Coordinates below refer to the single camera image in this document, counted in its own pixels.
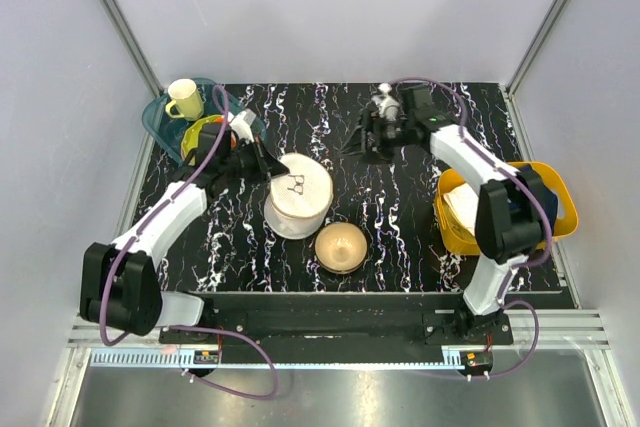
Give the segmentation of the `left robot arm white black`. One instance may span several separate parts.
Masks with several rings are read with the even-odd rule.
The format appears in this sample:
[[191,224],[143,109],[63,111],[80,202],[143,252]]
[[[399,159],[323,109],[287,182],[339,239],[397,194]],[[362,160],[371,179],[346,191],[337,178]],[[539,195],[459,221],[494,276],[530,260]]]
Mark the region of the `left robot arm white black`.
[[187,154],[159,201],[134,226],[108,244],[93,243],[84,253],[80,317],[101,329],[144,336],[160,327],[180,326],[196,343],[215,333],[216,319],[203,298],[164,291],[157,269],[189,225],[203,215],[228,183],[262,183],[290,170],[245,127],[209,123]]

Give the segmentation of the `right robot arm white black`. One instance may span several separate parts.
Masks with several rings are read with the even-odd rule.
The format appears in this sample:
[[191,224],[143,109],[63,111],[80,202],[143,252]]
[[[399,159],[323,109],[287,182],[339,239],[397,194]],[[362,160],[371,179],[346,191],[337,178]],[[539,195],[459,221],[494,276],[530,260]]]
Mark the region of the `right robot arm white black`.
[[464,117],[454,119],[435,107],[427,84],[414,79],[398,97],[390,84],[381,84],[341,153],[382,165],[393,161],[397,149],[418,146],[455,170],[477,195],[474,236],[480,256],[446,328],[472,344],[502,323],[515,274],[547,261],[553,230],[541,176],[484,148],[468,133]]

